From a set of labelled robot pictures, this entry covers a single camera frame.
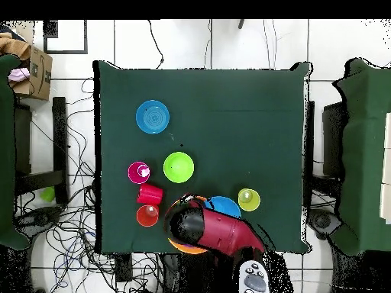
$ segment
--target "red cup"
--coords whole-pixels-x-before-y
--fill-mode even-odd
[[[147,183],[140,185],[137,197],[138,203],[158,205],[162,201],[162,198],[163,190],[161,188],[157,188],[156,186]]]
[[[136,219],[141,226],[151,227],[159,219],[159,207],[146,204],[137,210]]]

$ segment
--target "orange cup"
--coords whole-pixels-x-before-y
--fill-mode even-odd
[[[151,227],[159,219],[159,208],[157,205],[145,204],[137,210],[136,218],[141,226]]]

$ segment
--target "game controller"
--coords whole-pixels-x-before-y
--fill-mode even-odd
[[[269,276],[257,261],[244,262],[239,268],[239,293],[270,293]]]

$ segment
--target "yellow-green cup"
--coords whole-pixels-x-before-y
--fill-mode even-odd
[[[252,188],[243,188],[238,194],[238,204],[245,211],[254,211],[260,206],[260,195]]]

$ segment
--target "floor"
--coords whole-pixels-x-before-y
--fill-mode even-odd
[[[378,66],[391,66],[390,23],[381,20],[245,20],[241,30],[239,19],[212,20],[152,20],[153,35],[164,56],[161,69],[289,69],[294,63],[309,61],[313,64],[310,82],[310,99],[315,101],[315,156],[322,161],[322,108],[341,100],[332,81],[344,75],[344,64],[354,57],[365,57]],[[87,21],[88,53],[55,53],[53,57],[52,82],[49,102],[25,100],[31,106],[34,123],[52,138],[51,98],[65,96],[68,114],[90,111],[93,108],[92,61],[107,60],[121,68],[155,69],[160,63],[160,54],[150,34],[148,21]],[[44,48],[43,22],[35,22],[34,45]],[[58,38],[47,39],[48,50],[83,50],[84,21],[58,21]],[[75,114],[69,119],[74,130],[86,138],[83,159],[95,169],[94,127],[92,112]],[[31,164],[33,172],[52,169],[52,145],[40,130],[31,126]],[[81,136],[75,134],[82,143]],[[79,148],[69,137],[69,154],[76,159]],[[74,177],[75,164],[69,160],[69,183],[71,194],[91,183],[91,177]],[[322,174],[321,163],[314,163],[314,172]],[[31,194],[23,197],[28,201]],[[71,207],[82,205],[81,196],[71,202]],[[30,208],[47,205],[37,198]],[[95,224],[94,216],[88,223]],[[34,286],[49,291],[56,284],[53,267],[60,276],[65,268],[62,258],[64,248],[58,235],[72,237],[61,231],[41,234],[34,245],[32,274]],[[291,275],[295,293],[328,293],[332,276],[331,250],[328,243],[315,237],[310,228],[305,231],[312,251],[305,255],[285,253],[284,257]],[[134,254],[135,259],[143,255]],[[115,280],[106,275],[107,280]],[[64,283],[54,293],[75,293],[75,287],[86,277],[86,270],[77,266],[64,278]],[[77,293],[114,293],[105,279],[96,271],[85,279]],[[148,286],[156,282],[150,276]]]

